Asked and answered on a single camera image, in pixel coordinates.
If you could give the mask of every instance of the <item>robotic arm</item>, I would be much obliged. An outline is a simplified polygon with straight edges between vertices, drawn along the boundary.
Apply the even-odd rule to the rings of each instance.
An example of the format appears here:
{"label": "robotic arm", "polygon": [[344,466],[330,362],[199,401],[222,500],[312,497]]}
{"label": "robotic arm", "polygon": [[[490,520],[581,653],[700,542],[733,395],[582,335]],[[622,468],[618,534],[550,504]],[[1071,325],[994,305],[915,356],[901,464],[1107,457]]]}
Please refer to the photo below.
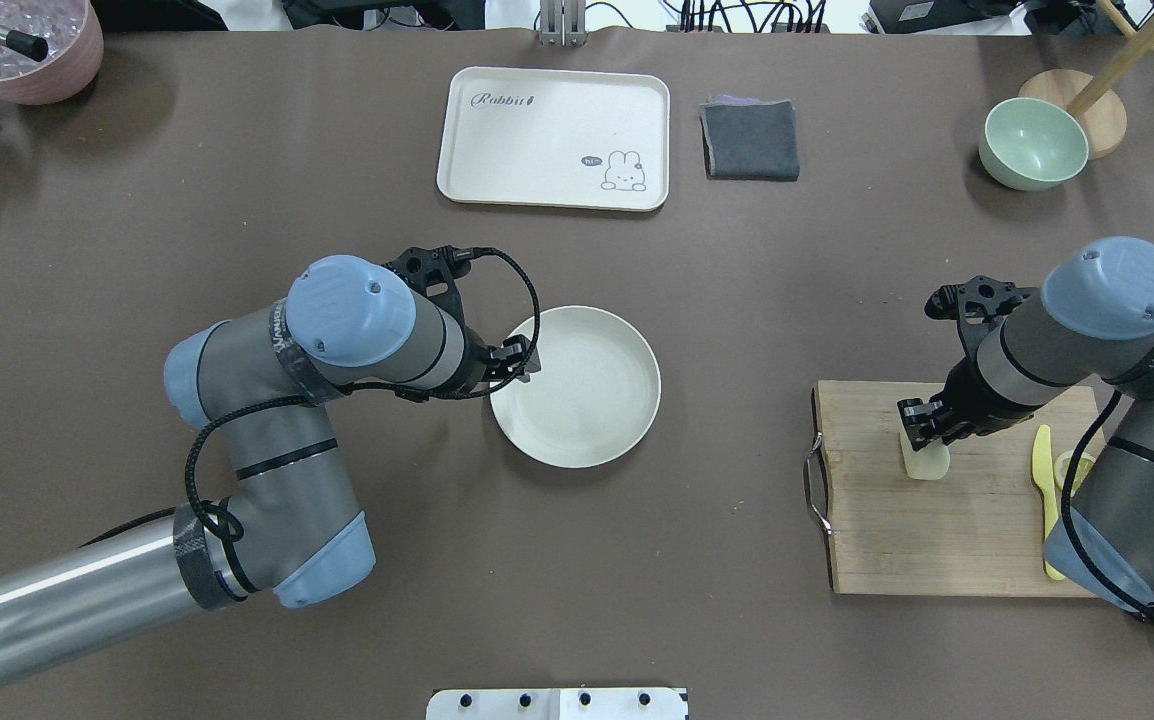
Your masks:
{"label": "robotic arm", "polygon": [[[0,579],[0,685],[261,588],[304,607],[367,577],[372,542],[322,405],[361,388],[422,402],[487,395],[495,388],[469,391],[492,378],[527,382],[540,369],[535,331],[495,347],[464,322],[454,282],[481,255],[523,277],[493,249],[409,249],[384,267],[335,255],[269,309],[173,347],[168,398],[203,428],[189,502]],[[441,295],[426,295],[440,284]],[[198,501],[193,464],[219,428],[239,493],[215,504]]]}
{"label": "robotic arm", "polygon": [[957,320],[965,359],[929,402],[898,404],[915,450],[1020,423],[1094,374],[1134,398],[1065,522],[1092,564],[1136,603],[1095,577],[1070,533],[1049,534],[1044,555],[1126,610],[1153,605],[1154,246],[1103,238],[1054,269],[1039,291],[976,277],[934,293],[926,314]]}

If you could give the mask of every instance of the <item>black handle tip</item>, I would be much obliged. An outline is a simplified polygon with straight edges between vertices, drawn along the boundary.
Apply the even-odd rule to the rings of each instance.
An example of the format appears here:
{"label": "black handle tip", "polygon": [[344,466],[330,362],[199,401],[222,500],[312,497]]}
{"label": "black handle tip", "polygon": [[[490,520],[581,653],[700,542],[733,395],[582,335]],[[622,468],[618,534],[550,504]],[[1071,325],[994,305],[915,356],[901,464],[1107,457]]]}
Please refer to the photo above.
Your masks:
{"label": "black handle tip", "polygon": [[23,54],[37,63],[42,63],[43,59],[48,55],[48,42],[45,38],[15,31],[15,29],[10,29],[6,45],[15,53]]}

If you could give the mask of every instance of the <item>table surface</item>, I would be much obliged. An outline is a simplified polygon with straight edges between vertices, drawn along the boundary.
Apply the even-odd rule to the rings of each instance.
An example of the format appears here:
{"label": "table surface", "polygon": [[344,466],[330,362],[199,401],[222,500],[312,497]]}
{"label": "table surface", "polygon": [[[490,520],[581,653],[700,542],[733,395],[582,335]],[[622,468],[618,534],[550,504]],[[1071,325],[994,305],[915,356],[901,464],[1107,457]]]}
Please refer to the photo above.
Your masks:
{"label": "table surface", "polygon": [[[1093,600],[833,597],[800,462],[818,378],[939,381],[928,293],[1037,283],[1089,240],[1154,241],[1154,57],[1121,83],[1124,147],[1009,192],[977,128],[1112,38],[700,37],[577,50],[481,33],[108,38],[92,90],[0,104],[0,575],[181,502],[175,342],[270,305],[335,252],[496,245],[544,306],[624,316],[664,397],[627,456],[548,468],[486,402],[331,408],[379,562],[307,610],[270,593],[1,689],[0,717],[421,717],[432,689],[668,684],[692,717],[1154,717],[1154,632]],[[654,213],[457,205],[435,167],[467,65],[651,73],[673,99]],[[763,68],[752,72],[754,68]],[[797,108],[795,183],[705,177],[697,105]],[[469,320],[526,314],[480,261]],[[220,447],[207,495],[233,480]]]}

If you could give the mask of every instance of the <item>mint green bowl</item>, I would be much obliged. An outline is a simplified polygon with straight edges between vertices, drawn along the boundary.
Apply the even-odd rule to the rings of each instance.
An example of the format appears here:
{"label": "mint green bowl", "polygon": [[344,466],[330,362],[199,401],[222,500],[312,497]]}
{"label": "mint green bowl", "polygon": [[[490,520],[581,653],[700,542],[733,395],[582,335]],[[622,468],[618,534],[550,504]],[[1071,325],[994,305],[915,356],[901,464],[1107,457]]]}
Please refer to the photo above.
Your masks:
{"label": "mint green bowl", "polygon": [[1088,163],[1088,136],[1065,110],[1035,97],[999,102],[977,143],[990,177],[1013,190],[1048,190]]}

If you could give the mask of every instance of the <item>folded cloth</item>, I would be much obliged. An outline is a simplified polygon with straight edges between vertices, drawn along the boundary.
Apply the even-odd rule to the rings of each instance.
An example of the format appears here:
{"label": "folded cloth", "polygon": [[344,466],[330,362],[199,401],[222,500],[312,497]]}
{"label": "folded cloth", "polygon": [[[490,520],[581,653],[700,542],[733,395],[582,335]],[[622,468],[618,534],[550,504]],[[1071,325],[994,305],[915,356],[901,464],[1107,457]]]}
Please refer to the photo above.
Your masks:
{"label": "folded cloth", "polygon": [[706,174],[727,179],[796,181],[795,106],[720,95],[700,105]]}

